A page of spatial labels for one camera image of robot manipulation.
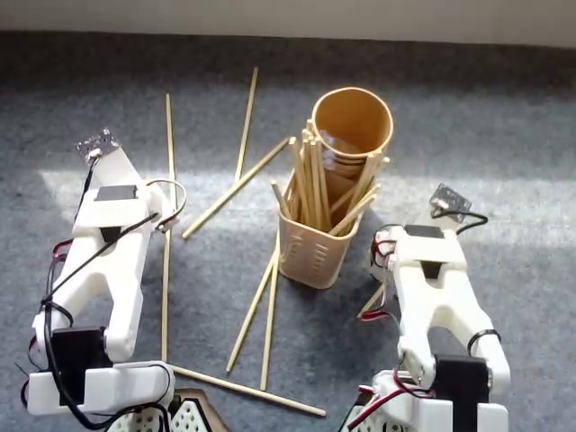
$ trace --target wall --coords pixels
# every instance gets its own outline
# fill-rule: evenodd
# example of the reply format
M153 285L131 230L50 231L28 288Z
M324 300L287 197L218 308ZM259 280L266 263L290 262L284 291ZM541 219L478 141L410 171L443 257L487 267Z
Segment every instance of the wall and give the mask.
M576 48L574 0L1 0L0 29Z

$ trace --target beige utensil holder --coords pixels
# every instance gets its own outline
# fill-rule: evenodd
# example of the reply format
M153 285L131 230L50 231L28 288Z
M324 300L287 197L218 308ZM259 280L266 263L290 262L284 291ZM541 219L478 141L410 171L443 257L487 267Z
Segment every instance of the beige utensil holder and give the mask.
M290 191L293 184L293 173L289 186L284 192L284 199L290 200L297 194ZM344 256L350 241L358 231L362 214L354 222L353 228L344 237L330 236L326 232L286 219L279 213L280 262L279 270L284 276L306 284L312 288L326 289L338 279Z

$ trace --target white robotic arm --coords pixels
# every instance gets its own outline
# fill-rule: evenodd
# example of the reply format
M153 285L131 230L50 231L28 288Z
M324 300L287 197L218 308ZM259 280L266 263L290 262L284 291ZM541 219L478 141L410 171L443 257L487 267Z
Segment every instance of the white robotic arm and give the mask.
M117 362L126 362L134 351L150 234L175 223L184 203L177 211L158 181L144 181L108 130L77 149L101 186L85 190L61 275L49 283L32 324L34 345L48 358L49 370L30 375L28 411L34 415L70 412L62 386L81 413L115 413L151 402L167 407L174 395L174 376L166 364ZM61 260L57 250L54 260ZM73 319L103 293L113 302L107 326L73 327ZM47 315L51 316L49 331ZM50 353L58 364L60 383L50 370L54 366Z
M447 189L441 184L436 198ZM378 373L373 400L357 414L366 417L377 403L371 421L410 431L507 432L508 412L489 398L509 387L509 364L500 335L476 300L457 239L460 216L474 213L469 204L465 211L444 200L431 204L418 224L389 225L374 235L370 271L383 283L393 276L401 310L398 355L408 371ZM432 327L450 330L469 356L433 354Z

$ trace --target electrical wire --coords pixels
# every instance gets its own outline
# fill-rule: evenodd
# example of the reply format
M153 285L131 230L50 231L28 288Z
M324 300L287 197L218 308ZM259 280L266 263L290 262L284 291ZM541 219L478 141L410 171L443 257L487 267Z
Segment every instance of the electrical wire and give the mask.
M363 421L365 421L366 419L368 419L372 414L374 414L374 412L376 410L378 410L384 403L387 403L389 401L391 401L394 398L397 398L398 396L401 396L402 394L404 394L405 391L402 389L398 389L396 391L393 391L390 394L387 394L386 396L383 396L381 398L376 399L374 402L369 403L364 410L358 414L358 416L352 420L350 423L348 423L347 427L348 430L351 431L354 428L358 427L360 425L360 423L362 423Z
M452 216L452 215L463 215L463 216L471 216L473 218L479 219L477 222L472 222L463 227L460 227L456 230L456 236L459 236L463 232L469 230L470 228L480 227L481 225L486 225L488 223L488 216L484 216L483 214L476 213L474 211L467 211L467 210L443 210L438 212L432 212L431 216L432 219L443 218L444 216Z
M408 387L401 380L401 378L398 376L398 367L395 367L392 370L392 379L394 380L394 383L398 386L398 388L400 388L401 390L404 390L406 393L410 394L411 396L414 396L415 398L428 399L431 397L432 393L430 391L427 391L425 389L420 389L419 387L414 387L414 388Z
M76 214L74 215L74 221L76 221L78 217L78 213L80 212L80 207L82 207L82 202L84 201L84 197L88 189L90 189L90 184L92 183L92 176L94 174L94 167L100 160L99 157L94 157L92 162L90 163L90 167L88 168L88 174L86 175L86 179L84 181L84 188L82 189L82 194L80 195L80 202L78 203L78 208L76 209Z
M24 381L24 384L22 384L22 387L20 389L20 402L26 409L28 409L28 398L26 397L28 384L30 384L30 378L26 378L26 381Z
M73 238L69 238L68 240L60 241L53 249L52 249L52 257L56 258L60 255L59 251L64 246L69 246L72 244Z
M372 247L371 247L371 256L370 256L370 261L371 264L374 264L375 266L379 267L379 268L385 268L386 267L386 258L389 257L391 254L394 253L394 250L396 249L396 240L380 240L380 241L376 241L376 236L374 235L374 240L372 242ZM385 254L383 254L380 251L380 245L384 245L384 244L391 244L394 245L394 247L392 248L392 250L386 252ZM376 261L376 255L379 255L382 259L382 265L378 264L378 261Z
M170 216L167 216L163 220L159 220L158 223L156 224L156 229L163 231L166 224L174 220L186 206L186 189L176 180L170 180L169 178L154 178L152 180L147 180L146 186L151 186L156 183L168 183L170 185L174 185L182 192L182 200L178 208Z

